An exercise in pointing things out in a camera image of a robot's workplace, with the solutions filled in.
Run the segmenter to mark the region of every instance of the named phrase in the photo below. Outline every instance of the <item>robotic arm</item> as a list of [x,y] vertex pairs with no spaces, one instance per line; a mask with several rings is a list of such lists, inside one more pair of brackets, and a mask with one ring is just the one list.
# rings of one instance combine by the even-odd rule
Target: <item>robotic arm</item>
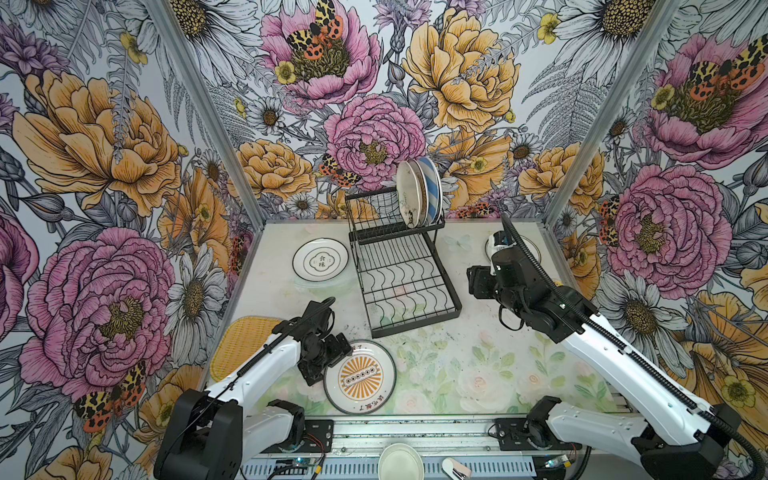
[[526,431],[513,433],[535,439],[541,447],[558,439],[599,448],[641,465],[657,480],[712,478],[733,439],[753,460],[753,472],[744,478],[763,478],[764,460],[737,432],[741,418],[736,411],[725,404],[712,406],[679,386],[579,292],[556,286],[509,218],[502,220],[505,230],[488,242],[492,266],[467,269],[470,294],[499,302],[499,321],[503,309],[511,310],[524,324],[580,356],[644,416],[584,411],[548,396],[528,414]]
[[304,411],[282,400],[253,406],[288,369],[298,365],[307,382],[352,352],[342,333],[330,335],[330,297],[310,302],[299,318],[277,325],[259,351],[207,392],[187,390],[176,402],[154,476],[158,480],[231,480],[243,458],[271,445],[290,450],[304,433]]

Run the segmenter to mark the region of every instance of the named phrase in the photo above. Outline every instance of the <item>floral tablecloth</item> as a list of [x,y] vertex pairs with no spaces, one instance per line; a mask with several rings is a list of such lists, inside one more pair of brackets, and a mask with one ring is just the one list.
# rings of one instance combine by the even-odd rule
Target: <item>floral tablecloth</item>
[[[516,225],[542,253],[542,266],[557,273],[536,223]],[[542,396],[555,395],[585,409],[616,411],[605,381],[586,363],[546,336],[523,328],[509,332],[498,323],[498,306],[468,294],[466,268],[487,262],[484,245],[498,221],[448,223],[436,242],[440,258],[463,304],[459,318],[377,339],[395,360],[394,393],[377,415],[524,413]],[[346,223],[269,224],[260,242],[234,319],[245,315],[290,318],[310,300],[335,296],[334,333],[370,339],[362,296],[350,259],[344,272],[318,287],[299,279],[290,266],[306,241],[328,237],[349,245]],[[507,323],[518,320],[508,314]],[[323,384],[307,386],[298,369],[280,377],[259,401],[283,399],[307,415],[339,412]]]

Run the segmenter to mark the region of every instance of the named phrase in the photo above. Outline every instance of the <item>dish rack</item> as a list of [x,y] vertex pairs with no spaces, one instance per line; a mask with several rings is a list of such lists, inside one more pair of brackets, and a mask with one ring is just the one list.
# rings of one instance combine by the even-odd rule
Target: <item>dish rack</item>
[[[462,311],[453,283],[435,248],[440,218],[408,228],[397,189],[346,197],[349,245],[373,338],[456,318]],[[428,232],[434,231],[429,238]]]

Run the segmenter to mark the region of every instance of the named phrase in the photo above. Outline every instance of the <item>pink peony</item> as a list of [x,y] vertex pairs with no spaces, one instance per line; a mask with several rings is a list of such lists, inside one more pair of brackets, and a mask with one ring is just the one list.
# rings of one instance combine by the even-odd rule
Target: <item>pink peony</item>
[[658,75],[657,93],[644,124],[645,139],[654,151],[713,170],[744,155],[768,134],[768,74],[741,91],[726,86],[704,101],[690,96],[693,64],[722,65],[748,45],[730,43],[727,39],[718,45],[714,35],[709,39],[694,35],[667,63],[667,71]]
[[341,114],[326,121],[328,153],[343,170],[362,177],[361,186],[381,187],[397,172],[397,165],[424,153],[426,140],[419,116],[376,94],[354,98]]
[[32,238],[16,219],[0,212],[0,340],[16,324],[24,303],[24,284],[40,257]]
[[611,267],[655,283],[664,298],[693,295],[730,248],[722,205],[714,179],[691,165],[643,167],[619,198],[619,245],[608,247]]
[[[296,80],[287,83],[285,88],[300,110],[309,111],[322,108],[323,105],[327,104],[343,103],[358,93],[370,91],[376,83],[379,58],[381,57],[381,46],[376,34],[368,36],[368,31],[366,27],[360,25],[360,18],[354,8],[347,13],[339,2],[333,4],[336,14],[341,17],[343,22],[341,48],[349,56],[348,65],[343,68],[343,71],[338,71],[338,65],[327,65],[328,69],[333,68],[337,71],[319,77],[310,75],[311,78],[301,78],[297,76]],[[310,8],[309,13],[302,13],[297,10],[295,15],[288,16],[284,11],[280,11],[278,16],[267,15],[262,18],[261,38],[263,45],[261,48],[267,53],[262,57],[264,66],[275,68],[280,65],[280,62],[291,62],[292,65],[296,63],[293,49],[288,45],[286,38],[295,31],[309,29],[310,23],[314,21],[314,6]],[[320,60],[307,60],[305,62],[325,65],[321,63],[325,61],[325,58],[321,58]],[[291,108],[291,103],[286,103],[286,107]]]
[[35,336],[19,357],[22,378],[78,399],[117,385],[139,362],[154,373],[170,348],[163,328],[173,283],[165,253],[128,228],[54,253],[29,289]]

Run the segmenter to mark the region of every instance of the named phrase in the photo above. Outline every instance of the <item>yellow woven placemat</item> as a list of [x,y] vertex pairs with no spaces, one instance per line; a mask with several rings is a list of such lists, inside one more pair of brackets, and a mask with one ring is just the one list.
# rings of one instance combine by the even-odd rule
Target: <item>yellow woven placemat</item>
[[280,319],[244,316],[227,328],[210,362],[210,377],[220,382],[260,349]]

